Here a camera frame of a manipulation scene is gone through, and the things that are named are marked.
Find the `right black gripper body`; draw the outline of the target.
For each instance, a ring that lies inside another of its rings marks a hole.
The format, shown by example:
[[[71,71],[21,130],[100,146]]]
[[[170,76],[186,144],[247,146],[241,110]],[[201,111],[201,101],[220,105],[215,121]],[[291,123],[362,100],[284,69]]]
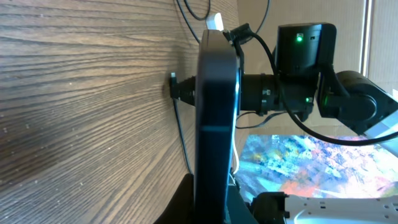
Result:
[[[239,32],[237,30],[231,30],[229,32],[229,36],[231,41],[233,42],[233,47],[236,51],[237,59],[238,59],[238,84],[239,84],[239,89],[238,89],[238,108],[237,108],[237,115],[240,114],[241,111],[241,95],[242,95],[242,76],[244,74],[244,53],[241,48],[240,44],[240,36]]]

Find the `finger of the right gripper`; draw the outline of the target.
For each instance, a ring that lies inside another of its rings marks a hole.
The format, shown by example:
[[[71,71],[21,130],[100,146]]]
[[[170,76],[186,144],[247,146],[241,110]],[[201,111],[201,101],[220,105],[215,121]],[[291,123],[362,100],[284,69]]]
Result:
[[[176,77],[171,76],[169,80],[171,98],[195,106],[195,83],[195,77],[178,82]]]

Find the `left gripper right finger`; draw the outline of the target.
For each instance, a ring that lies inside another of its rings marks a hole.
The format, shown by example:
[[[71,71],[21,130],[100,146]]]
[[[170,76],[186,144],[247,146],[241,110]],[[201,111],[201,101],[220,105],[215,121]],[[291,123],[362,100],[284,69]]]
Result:
[[[229,184],[226,204],[226,223],[258,224],[244,203],[237,186]]]

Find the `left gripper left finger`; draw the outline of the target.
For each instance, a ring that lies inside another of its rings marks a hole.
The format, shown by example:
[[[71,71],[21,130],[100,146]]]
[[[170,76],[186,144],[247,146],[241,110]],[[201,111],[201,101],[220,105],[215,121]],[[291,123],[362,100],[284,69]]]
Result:
[[[193,223],[193,174],[186,174],[154,224]]]

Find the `Samsung Galaxy smartphone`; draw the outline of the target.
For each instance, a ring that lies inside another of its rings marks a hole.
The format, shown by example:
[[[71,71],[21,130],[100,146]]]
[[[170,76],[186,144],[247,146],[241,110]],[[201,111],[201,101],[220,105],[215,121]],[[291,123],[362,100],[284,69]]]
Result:
[[[238,59],[219,30],[205,30],[195,83],[194,215],[222,223],[238,108]]]

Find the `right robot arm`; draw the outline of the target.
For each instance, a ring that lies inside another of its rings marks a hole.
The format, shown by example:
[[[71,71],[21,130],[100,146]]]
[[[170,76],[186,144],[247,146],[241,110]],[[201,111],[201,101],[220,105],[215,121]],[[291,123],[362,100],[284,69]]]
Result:
[[[358,135],[397,111],[397,101],[354,71],[335,72],[336,27],[330,23],[288,24],[278,28],[274,50],[265,48],[272,72],[246,75],[242,45],[258,39],[248,24],[233,30],[206,30],[194,77],[169,80],[170,95],[196,108],[197,139],[201,146],[230,149],[240,111],[259,116],[287,113],[311,136],[332,144],[366,146],[388,142],[397,133],[361,141],[329,138],[304,122],[317,107],[323,118],[334,118]]]

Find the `white power strip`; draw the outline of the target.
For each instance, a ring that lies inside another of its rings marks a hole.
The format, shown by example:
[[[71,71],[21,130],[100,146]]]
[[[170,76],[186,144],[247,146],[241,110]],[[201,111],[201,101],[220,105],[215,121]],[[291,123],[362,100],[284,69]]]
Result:
[[[210,14],[205,19],[205,23],[206,23],[206,28],[208,30],[219,30],[219,31],[224,30],[223,20],[220,12],[217,12],[215,14]]]

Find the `colourful patterned floor mat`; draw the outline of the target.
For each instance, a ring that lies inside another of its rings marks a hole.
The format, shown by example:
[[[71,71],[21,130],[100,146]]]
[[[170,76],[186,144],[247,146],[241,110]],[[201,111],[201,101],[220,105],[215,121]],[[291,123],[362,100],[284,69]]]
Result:
[[[250,202],[262,192],[316,198],[397,195],[397,157],[381,146],[339,146],[310,136],[250,135],[236,179]]]

